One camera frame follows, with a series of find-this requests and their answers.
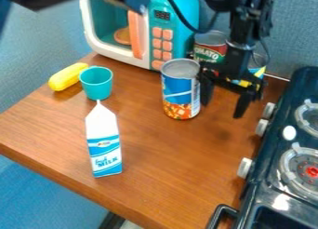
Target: white milk carton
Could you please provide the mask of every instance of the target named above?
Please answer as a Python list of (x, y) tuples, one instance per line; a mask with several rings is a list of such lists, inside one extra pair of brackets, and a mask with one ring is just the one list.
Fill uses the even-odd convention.
[(94, 177), (121, 173), (122, 153), (116, 115), (98, 101), (85, 121)]

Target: tomato can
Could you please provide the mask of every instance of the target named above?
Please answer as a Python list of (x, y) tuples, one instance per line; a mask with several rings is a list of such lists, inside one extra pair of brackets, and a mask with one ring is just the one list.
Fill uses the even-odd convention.
[(193, 57), (196, 61), (223, 62), (227, 51), (227, 35), (211, 31), (194, 36)]
[[(263, 79), (266, 71), (266, 58), (260, 54), (254, 53), (254, 59), (251, 58), (249, 60), (247, 68), (251, 74), (260, 79)], [(244, 88), (247, 88), (251, 85), (250, 82), (247, 82), (245, 80), (231, 80), (231, 82)]]
[(179, 120), (200, 112), (200, 65), (189, 59), (167, 61), (161, 69), (164, 111)]

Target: stove burner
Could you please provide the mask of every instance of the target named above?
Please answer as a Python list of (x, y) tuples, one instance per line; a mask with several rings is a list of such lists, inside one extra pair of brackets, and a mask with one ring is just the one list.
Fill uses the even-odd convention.
[(318, 151), (292, 144), (280, 160), (282, 181), (291, 190), (318, 200)]
[(308, 167), (306, 168), (306, 173), (313, 178), (318, 178), (318, 168), (316, 167)]
[(300, 128), (318, 137), (318, 103), (311, 103), (310, 99), (305, 100), (295, 111), (295, 118)]

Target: stove knob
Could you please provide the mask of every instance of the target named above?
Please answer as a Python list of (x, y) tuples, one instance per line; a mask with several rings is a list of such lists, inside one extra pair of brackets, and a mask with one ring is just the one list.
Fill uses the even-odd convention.
[(249, 158), (243, 158), (241, 160), (241, 164), (239, 168), (237, 169), (237, 172), (236, 172), (237, 176), (242, 179), (246, 179), (248, 171), (251, 169), (252, 162), (253, 161)]
[(255, 133), (262, 137), (265, 133), (266, 127), (269, 125), (269, 121), (268, 120), (264, 120), (264, 119), (260, 119), (258, 121), (258, 126), (255, 130)]
[(263, 111), (262, 118), (270, 119), (274, 109), (275, 109), (275, 104), (271, 102), (267, 102), (265, 109)]
[(296, 129), (292, 126), (287, 126), (283, 129), (283, 137), (287, 141), (293, 141), (297, 136)]

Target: toy microwave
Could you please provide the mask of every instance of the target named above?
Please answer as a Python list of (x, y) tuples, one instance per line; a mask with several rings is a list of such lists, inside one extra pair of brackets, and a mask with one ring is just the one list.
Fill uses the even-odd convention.
[[(199, 1), (174, 1), (197, 28)], [(80, 8), (88, 44), (106, 57), (158, 71), (165, 61), (184, 58), (192, 48), (192, 31), (167, 0), (152, 0), (143, 16), (104, 0), (80, 0)]]

